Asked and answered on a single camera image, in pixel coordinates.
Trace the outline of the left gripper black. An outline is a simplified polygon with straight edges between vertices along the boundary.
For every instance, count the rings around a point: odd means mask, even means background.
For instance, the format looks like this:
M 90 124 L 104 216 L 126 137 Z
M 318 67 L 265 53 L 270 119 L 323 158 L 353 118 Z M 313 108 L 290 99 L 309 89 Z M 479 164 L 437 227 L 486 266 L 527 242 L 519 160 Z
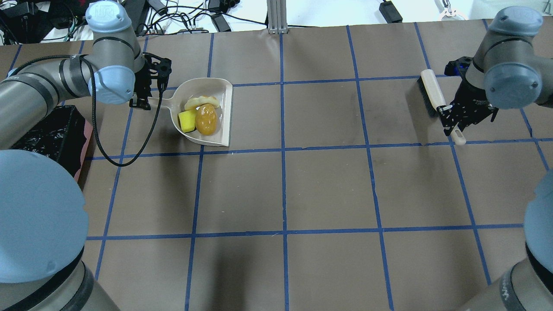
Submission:
M 163 104 L 168 87 L 168 80 L 172 73 L 172 60 L 154 55 L 142 53 L 144 64 L 140 71 L 135 73 L 133 96 L 129 100 L 129 107 L 140 110 L 151 110 L 149 98 L 152 97 L 152 81 L 157 82 L 158 90 L 154 93 L 153 103 Z

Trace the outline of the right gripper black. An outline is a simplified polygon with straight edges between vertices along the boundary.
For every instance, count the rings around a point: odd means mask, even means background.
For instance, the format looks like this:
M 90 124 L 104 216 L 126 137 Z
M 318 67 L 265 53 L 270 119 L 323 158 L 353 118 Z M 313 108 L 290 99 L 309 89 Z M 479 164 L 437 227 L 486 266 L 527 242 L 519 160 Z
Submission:
M 488 116 L 491 116 L 490 121 L 493 122 L 498 112 L 499 109 L 492 106 L 487 100 L 483 89 L 471 85 L 464 79 L 461 81 L 450 105 L 437 107 L 437 114 L 446 136 L 464 136 L 461 128 L 466 128 L 472 124 L 476 125 Z

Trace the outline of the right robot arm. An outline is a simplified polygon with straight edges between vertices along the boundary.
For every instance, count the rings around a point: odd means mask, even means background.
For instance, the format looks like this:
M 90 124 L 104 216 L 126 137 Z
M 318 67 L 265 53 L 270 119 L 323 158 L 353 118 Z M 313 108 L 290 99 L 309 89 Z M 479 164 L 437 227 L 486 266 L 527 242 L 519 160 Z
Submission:
M 474 57 L 449 62 L 445 74 L 458 75 L 462 81 L 454 100 L 437 106 L 446 135 L 454 127 L 464 130 L 494 117 L 500 109 L 552 107 L 552 59 L 536 55 L 533 47 L 542 25 L 540 12 L 509 6 L 496 14 Z M 550 311 L 552 220 L 552 171 L 548 171 L 525 211 L 527 256 L 460 311 Z

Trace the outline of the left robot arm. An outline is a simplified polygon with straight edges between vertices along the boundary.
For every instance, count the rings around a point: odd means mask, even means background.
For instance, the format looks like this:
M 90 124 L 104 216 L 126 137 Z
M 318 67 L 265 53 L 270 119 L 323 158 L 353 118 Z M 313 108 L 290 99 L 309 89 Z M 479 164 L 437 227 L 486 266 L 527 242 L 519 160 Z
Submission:
M 143 53 L 122 4 L 93 2 L 88 55 L 28 61 L 1 81 L 1 309 L 117 311 L 82 260 L 89 228 L 85 199 L 57 161 L 13 145 L 65 100 L 145 101 L 152 79 L 168 82 L 170 60 Z

